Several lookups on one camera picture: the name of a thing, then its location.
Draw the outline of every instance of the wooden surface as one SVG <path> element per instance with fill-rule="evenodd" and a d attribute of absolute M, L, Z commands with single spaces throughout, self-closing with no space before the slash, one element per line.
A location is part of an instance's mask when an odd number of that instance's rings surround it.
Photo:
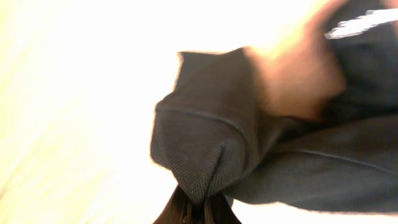
<path fill-rule="evenodd" d="M 0 1 L 0 223 L 152 223 L 176 185 L 149 158 L 176 52 L 275 46 L 294 36 L 304 2 L 289 11 L 283 1 Z M 243 223 L 397 221 L 279 204 L 233 210 Z"/>

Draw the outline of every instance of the black fabric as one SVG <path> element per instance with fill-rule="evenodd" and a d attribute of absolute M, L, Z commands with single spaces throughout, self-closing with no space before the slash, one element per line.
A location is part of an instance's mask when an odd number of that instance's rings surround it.
<path fill-rule="evenodd" d="M 380 7 L 351 0 L 325 30 Z M 334 127 L 316 132 L 260 112 L 242 49 L 182 53 L 175 91 L 156 107 L 151 156 L 195 203 L 222 191 L 247 203 L 398 212 L 396 41 L 390 25 L 330 41 L 348 89 L 327 110 Z"/>

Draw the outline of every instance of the garment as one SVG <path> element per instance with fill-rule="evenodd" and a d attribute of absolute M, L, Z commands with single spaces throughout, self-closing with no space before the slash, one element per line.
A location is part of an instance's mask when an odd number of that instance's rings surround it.
<path fill-rule="evenodd" d="M 379 1 L 352 0 L 325 31 L 380 8 Z M 398 212 L 397 38 L 387 24 L 330 42 L 348 88 L 318 129 L 262 112 L 242 49 L 183 52 L 175 91 L 156 107 L 153 160 L 195 203 L 222 191 L 246 203 Z"/>

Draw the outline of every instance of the dark gray cloth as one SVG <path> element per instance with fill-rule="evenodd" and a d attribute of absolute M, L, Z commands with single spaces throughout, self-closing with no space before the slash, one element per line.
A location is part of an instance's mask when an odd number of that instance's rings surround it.
<path fill-rule="evenodd" d="M 352 0 L 326 26 L 377 7 L 379 1 Z M 391 25 L 370 31 L 331 41 L 348 89 L 317 129 L 261 112 L 242 49 L 182 53 L 175 91 L 156 107 L 153 160 L 195 203 L 222 191 L 247 203 L 398 212 L 396 37 Z M 364 65 L 369 58 L 379 66 Z"/>

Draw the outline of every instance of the white logo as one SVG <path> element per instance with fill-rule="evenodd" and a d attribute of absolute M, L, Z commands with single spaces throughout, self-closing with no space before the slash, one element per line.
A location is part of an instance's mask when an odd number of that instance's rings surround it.
<path fill-rule="evenodd" d="M 398 21 L 398 9 L 369 10 L 365 16 L 339 22 L 337 27 L 325 34 L 327 39 L 340 39 L 361 35 L 373 27 Z"/>

